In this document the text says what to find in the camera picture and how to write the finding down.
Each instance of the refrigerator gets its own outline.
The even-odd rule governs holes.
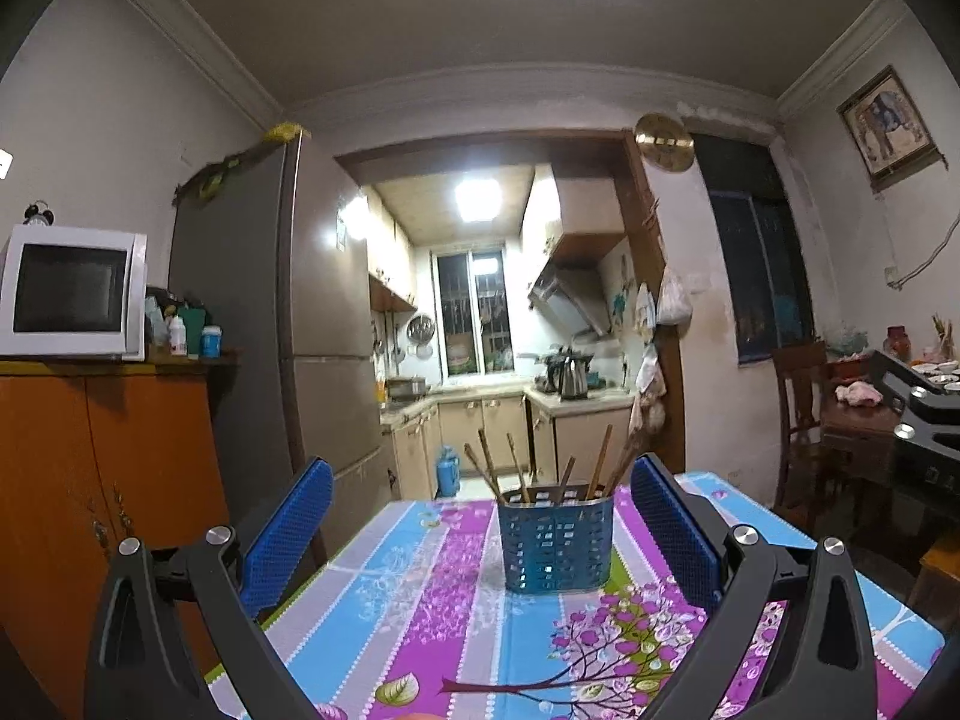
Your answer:
[[[202,300],[239,350],[212,415],[230,519],[323,458],[334,494],[315,563],[394,497],[397,478],[379,451],[367,245],[340,218],[358,191],[296,137],[231,172],[210,201],[184,199],[170,256],[170,290]]]

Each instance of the floral tablecloth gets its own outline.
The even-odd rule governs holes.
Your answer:
[[[727,522],[768,541],[812,542],[712,474],[680,477]],[[670,678],[707,622],[686,603],[625,488],[603,589],[520,596],[504,589],[491,501],[394,503],[309,581],[267,637],[326,720],[630,718]],[[875,631],[880,717],[923,678],[943,639],[861,578]],[[715,716],[752,693],[781,621],[767,605]],[[210,685],[242,717],[229,679]]]

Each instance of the upper cabinet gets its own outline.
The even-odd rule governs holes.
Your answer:
[[[624,234],[611,177],[557,178],[551,166],[536,166],[520,228],[528,282],[536,281],[548,262],[560,268],[596,266]]]
[[[373,311],[416,311],[414,255],[410,239],[373,188],[368,208],[367,270]]]

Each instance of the framed picture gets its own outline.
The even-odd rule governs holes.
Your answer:
[[[943,159],[920,112],[890,65],[837,112],[860,151],[875,190],[889,187]]]

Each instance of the microwave window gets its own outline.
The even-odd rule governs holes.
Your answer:
[[[26,244],[14,333],[119,333],[127,252]]]

